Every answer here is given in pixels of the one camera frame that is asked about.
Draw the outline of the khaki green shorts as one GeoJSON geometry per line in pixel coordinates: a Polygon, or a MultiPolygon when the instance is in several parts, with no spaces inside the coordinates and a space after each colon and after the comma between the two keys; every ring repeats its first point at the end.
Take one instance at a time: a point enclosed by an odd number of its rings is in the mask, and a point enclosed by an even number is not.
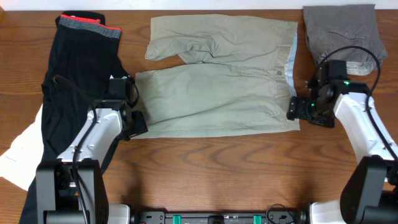
{"type": "Polygon", "coordinates": [[[145,58],[183,64],[136,74],[143,138],[208,138],[297,131],[297,23],[221,14],[154,17],[145,58]]]}

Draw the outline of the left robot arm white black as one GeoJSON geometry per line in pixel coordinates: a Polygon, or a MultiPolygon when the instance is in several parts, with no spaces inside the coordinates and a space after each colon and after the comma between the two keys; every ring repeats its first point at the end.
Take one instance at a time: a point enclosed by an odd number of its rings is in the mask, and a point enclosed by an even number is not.
{"type": "Polygon", "coordinates": [[[101,166],[116,139],[147,132],[142,112],[125,100],[97,100],[73,142],[36,170],[39,223],[129,223],[131,209],[108,201],[101,166]]]}

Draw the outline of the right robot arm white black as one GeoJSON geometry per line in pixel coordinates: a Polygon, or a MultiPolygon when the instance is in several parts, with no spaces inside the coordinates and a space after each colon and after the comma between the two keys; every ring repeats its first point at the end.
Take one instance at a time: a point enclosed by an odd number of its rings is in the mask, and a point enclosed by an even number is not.
{"type": "Polygon", "coordinates": [[[287,118],[332,128],[344,127],[358,165],[340,198],[315,202],[302,214],[304,223],[397,223],[397,144],[368,96],[364,83],[333,81],[308,98],[291,97],[287,118]]]}

